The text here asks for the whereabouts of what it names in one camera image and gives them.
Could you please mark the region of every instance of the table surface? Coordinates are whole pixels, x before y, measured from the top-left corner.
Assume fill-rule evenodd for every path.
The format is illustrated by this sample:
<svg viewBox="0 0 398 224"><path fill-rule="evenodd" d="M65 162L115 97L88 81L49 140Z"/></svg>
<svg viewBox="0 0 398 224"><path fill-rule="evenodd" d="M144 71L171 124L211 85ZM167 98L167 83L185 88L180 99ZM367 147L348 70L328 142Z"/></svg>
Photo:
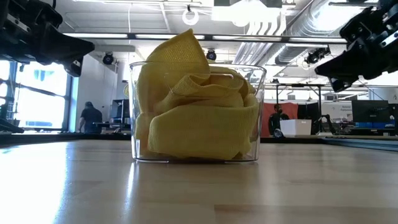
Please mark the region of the table surface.
<svg viewBox="0 0 398 224"><path fill-rule="evenodd" d="M250 164L134 162L129 141L0 149L0 223L398 223L398 153L261 144Z"/></svg>

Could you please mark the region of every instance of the computer monitor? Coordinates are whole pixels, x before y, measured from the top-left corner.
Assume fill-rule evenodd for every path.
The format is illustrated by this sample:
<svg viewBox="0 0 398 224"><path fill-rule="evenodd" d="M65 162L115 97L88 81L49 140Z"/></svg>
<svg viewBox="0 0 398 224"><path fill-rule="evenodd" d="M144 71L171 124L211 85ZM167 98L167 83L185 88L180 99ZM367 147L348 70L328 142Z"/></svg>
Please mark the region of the computer monitor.
<svg viewBox="0 0 398 224"><path fill-rule="evenodd" d="M390 122L390 111L387 100L353 100L354 122Z"/></svg>

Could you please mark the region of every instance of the yellow cloth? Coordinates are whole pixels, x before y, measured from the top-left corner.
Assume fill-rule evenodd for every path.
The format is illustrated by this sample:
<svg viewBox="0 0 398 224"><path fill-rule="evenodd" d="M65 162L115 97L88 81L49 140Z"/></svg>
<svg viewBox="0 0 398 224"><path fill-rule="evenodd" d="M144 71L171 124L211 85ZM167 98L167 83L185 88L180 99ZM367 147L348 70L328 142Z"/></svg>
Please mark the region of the yellow cloth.
<svg viewBox="0 0 398 224"><path fill-rule="evenodd" d="M140 155L232 159L250 151L255 89L234 70L210 67L192 30L160 44L147 62L137 81Z"/></svg>

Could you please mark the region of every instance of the ductwork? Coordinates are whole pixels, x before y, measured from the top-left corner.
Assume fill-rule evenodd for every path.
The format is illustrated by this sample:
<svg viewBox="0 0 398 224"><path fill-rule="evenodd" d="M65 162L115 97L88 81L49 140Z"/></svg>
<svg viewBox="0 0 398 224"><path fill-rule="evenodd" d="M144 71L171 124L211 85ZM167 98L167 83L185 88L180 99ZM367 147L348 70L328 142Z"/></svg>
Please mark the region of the ductwork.
<svg viewBox="0 0 398 224"><path fill-rule="evenodd" d="M284 35L301 37L338 36L338 29L359 11L358 8L329 6L329 2L330 0L314 0L286 30ZM307 49L308 47L273 44L265 56L254 64L259 66L265 64L287 65L305 53Z"/></svg>

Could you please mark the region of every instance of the security camera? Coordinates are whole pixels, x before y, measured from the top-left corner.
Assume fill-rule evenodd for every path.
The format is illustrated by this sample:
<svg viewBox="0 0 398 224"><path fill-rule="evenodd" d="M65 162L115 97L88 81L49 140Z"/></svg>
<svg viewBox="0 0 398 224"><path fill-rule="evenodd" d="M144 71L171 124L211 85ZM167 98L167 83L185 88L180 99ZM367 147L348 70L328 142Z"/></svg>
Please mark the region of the security camera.
<svg viewBox="0 0 398 224"><path fill-rule="evenodd" d="M206 58L209 60L216 60L217 58L216 52L214 50L207 51Z"/></svg>
<svg viewBox="0 0 398 224"><path fill-rule="evenodd" d="M105 65L112 65L113 61L114 61L113 53L106 52L104 58L102 59L102 62Z"/></svg>

